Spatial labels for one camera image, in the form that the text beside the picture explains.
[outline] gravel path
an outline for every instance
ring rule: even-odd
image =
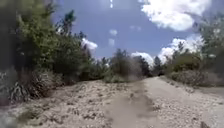
[[[169,84],[161,78],[144,80],[148,96],[160,106],[158,128],[200,128],[205,122],[211,128],[224,128],[224,100],[221,97]]]
[[[0,109],[0,128],[224,128],[223,120],[223,98],[161,78],[82,82]]]

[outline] tree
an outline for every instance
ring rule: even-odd
[[[204,45],[202,53],[204,58],[216,56],[224,50],[224,15],[218,14],[210,18],[204,18],[196,24],[198,32],[201,34]]]
[[[140,76],[150,77],[152,76],[151,71],[149,70],[149,64],[141,56],[133,58],[136,62],[136,66],[140,68]]]
[[[130,73],[130,56],[127,51],[118,49],[110,60],[110,67],[113,73],[126,77]]]

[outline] sandy ground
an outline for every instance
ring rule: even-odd
[[[202,122],[211,128],[224,128],[224,100],[219,95],[166,82],[161,78],[144,80],[148,97],[160,106],[160,128],[200,128]]]
[[[224,128],[223,104],[218,95],[161,78],[82,82],[0,109],[0,128]]]

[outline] green foliage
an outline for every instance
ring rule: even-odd
[[[130,74],[130,65],[129,65],[130,56],[127,51],[122,51],[118,49],[114,57],[110,60],[110,68],[113,73],[118,74],[122,77],[126,77]]]
[[[222,80],[212,72],[206,71],[181,71],[172,72],[168,78],[195,87],[215,87],[223,86]]]
[[[142,57],[131,57],[125,50],[118,49],[110,59],[105,81],[127,82],[152,76],[149,65]]]
[[[126,83],[126,82],[128,82],[128,80],[126,80],[124,77],[121,77],[118,75],[106,76],[103,80],[106,83]]]
[[[197,29],[201,34],[204,45],[203,55],[208,58],[210,55],[218,55],[224,50],[224,15],[218,14],[204,19],[197,24]]]
[[[173,59],[171,68],[174,72],[197,70],[200,68],[201,59],[196,53],[183,53]]]
[[[151,77],[152,76],[152,72],[149,70],[149,64],[148,62],[146,62],[146,60],[144,58],[142,58],[141,56],[139,57],[134,57],[133,58],[135,63],[135,67],[139,67],[140,69],[138,69],[138,75],[139,76],[145,76],[145,77]]]
[[[158,56],[154,58],[154,67],[153,67],[154,75],[163,75],[162,62]]]

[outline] blue sky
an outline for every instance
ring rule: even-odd
[[[74,9],[77,20],[73,31],[83,31],[88,41],[97,44],[92,50],[96,58],[110,57],[117,48],[145,53],[148,57],[161,55],[162,49],[172,47],[174,39],[187,40],[192,36],[194,18],[190,14],[210,14],[220,10],[223,3],[222,0],[57,1],[60,6],[54,19]]]

